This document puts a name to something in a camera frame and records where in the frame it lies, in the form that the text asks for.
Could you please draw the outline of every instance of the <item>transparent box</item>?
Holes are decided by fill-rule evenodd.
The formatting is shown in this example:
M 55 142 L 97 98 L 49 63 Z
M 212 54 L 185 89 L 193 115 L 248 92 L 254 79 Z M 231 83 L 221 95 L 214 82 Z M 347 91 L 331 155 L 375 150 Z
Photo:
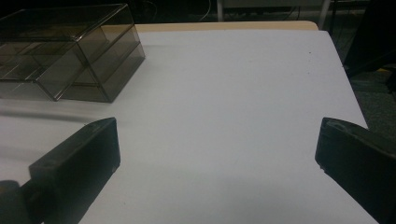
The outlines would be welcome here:
M 0 98 L 111 103 L 144 59 L 126 4 L 23 9 L 0 20 Z

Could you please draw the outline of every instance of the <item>background table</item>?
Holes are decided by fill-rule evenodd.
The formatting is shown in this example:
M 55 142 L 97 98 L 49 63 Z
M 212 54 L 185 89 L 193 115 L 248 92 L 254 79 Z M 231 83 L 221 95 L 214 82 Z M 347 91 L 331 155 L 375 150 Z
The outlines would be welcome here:
M 323 117 L 366 126 L 326 32 L 139 35 L 113 104 L 0 100 L 0 179 L 115 117 L 121 165 L 81 223 L 375 223 L 314 159 Z

